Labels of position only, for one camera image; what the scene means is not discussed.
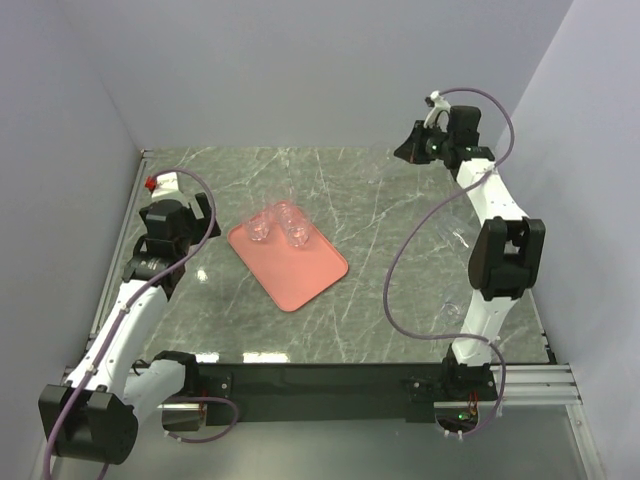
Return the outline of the clear glass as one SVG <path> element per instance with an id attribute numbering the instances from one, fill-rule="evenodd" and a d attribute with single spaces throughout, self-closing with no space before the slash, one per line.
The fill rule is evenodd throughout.
<path id="1" fill-rule="evenodd" d="M 247 237 L 253 242 L 266 240 L 271 231 L 271 214 L 268 209 L 251 212 L 243 221 Z"/>
<path id="2" fill-rule="evenodd" d="M 265 200 L 269 209 L 270 219 L 279 224 L 291 214 L 295 206 L 295 189 L 290 184 L 276 184 L 268 189 Z"/>
<path id="3" fill-rule="evenodd" d="M 394 155 L 394 150 L 392 145 L 384 142 L 376 143 L 368 149 L 363 176 L 369 184 L 378 183 L 397 173 L 402 163 Z"/>
<path id="4" fill-rule="evenodd" d="M 282 222 L 282 228 L 291 247 L 303 247 L 311 236 L 311 222 L 308 217 L 301 212 L 292 213 Z"/>

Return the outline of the clear glass near right arm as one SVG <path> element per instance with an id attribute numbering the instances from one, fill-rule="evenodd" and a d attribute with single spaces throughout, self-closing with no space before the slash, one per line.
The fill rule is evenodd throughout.
<path id="1" fill-rule="evenodd" d="M 461 324 L 467 314 L 471 290 L 464 285 L 450 285 L 441 295 L 438 318 L 447 325 Z"/>

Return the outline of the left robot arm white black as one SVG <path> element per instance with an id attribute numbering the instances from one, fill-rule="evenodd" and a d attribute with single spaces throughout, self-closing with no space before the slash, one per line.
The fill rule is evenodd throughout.
<path id="1" fill-rule="evenodd" d="M 185 273 L 211 238 L 220 236 L 211 193 L 195 196 L 196 217 L 181 194 L 139 211 L 146 231 L 126 262 L 116 302 L 91 348 L 60 385 L 48 385 L 38 408 L 47 443 L 44 472 L 53 457 L 119 465 L 130 455 L 140 424 L 166 398 L 193 400 L 201 389 L 191 354 L 168 354 L 137 379 L 130 368 Z"/>

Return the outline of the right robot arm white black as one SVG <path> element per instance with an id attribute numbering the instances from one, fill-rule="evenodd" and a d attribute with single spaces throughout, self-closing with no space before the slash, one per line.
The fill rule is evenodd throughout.
<path id="1" fill-rule="evenodd" d="M 479 143 L 481 111 L 430 101 L 394 155 L 410 164 L 440 161 L 467 196 L 480 223 L 468 262 L 472 296 L 460 337 L 443 360 L 439 390 L 450 399 L 495 393 L 490 371 L 493 345 L 503 323 L 538 276 L 546 235 L 512 198 L 491 150 Z"/>

